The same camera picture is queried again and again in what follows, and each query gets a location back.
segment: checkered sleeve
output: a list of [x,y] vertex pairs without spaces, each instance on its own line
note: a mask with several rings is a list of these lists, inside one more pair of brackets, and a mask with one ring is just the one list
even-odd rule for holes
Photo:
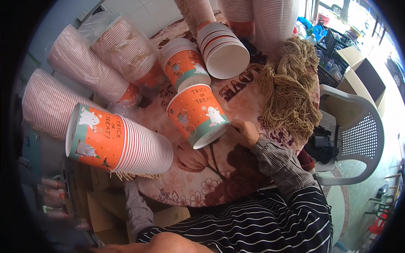
[[291,149],[260,137],[252,152],[259,160],[261,173],[271,176],[280,192],[288,198],[293,192],[308,187],[319,188],[311,173],[303,170]]

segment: white tile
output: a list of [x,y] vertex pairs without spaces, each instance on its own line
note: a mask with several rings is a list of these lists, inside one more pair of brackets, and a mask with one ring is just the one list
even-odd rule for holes
[[220,9],[218,7],[218,1],[217,0],[209,0],[209,4],[211,5],[211,8],[212,8],[213,11]]
[[136,27],[148,38],[160,31],[159,26],[143,6],[130,15],[129,18],[135,22]]
[[145,8],[161,29],[183,18],[173,0],[152,0]]
[[145,4],[147,4],[147,3],[149,3],[150,1],[152,1],[152,0],[139,0],[143,5],[145,5]]
[[139,0],[105,0],[103,3],[113,13],[129,16],[142,7]]

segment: person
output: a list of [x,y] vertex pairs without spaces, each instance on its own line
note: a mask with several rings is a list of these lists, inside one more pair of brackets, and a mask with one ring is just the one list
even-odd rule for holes
[[153,213],[136,183],[127,182],[126,208],[138,243],[107,245],[94,252],[330,252],[330,206],[294,152],[259,136],[250,121],[232,121],[227,134],[256,155],[260,172],[271,176],[278,188],[258,190],[215,206],[208,214],[161,228],[153,224]]

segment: round table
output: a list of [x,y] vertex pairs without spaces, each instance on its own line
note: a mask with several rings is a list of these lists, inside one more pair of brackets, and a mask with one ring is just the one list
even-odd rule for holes
[[[223,21],[221,14],[215,17]],[[195,42],[184,21],[172,24],[151,40],[161,49],[170,39],[178,37]],[[252,56],[251,62],[258,59],[260,56]],[[259,72],[260,67],[251,63],[234,78],[212,78],[213,94],[230,121],[249,120],[261,136],[277,141],[298,155],[307,140],[293,139],[287,128],[271,129],[264,125],[261,116],[264,97],[259,94],[256,83]],[[141,125],[167,137],[174,149],[173,164],[163,177],[136,179],[142,193],[170,205],[201,207],[228,203],[272,185],[271,178],[259,172],[255,155],[227,133],[208,146],[194,150],[166,115],[166,107],[175,94],[174,87],[167,83],[152,104],[135,114]],[[319,105],[319,83],[311,92],[311,100]]]

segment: hand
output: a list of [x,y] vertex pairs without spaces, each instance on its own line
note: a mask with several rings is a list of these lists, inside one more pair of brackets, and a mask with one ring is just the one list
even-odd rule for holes
[[256,126],[250,121],[234,120],[227,125],[227,132],[242,146],[252,150],[259,140]]

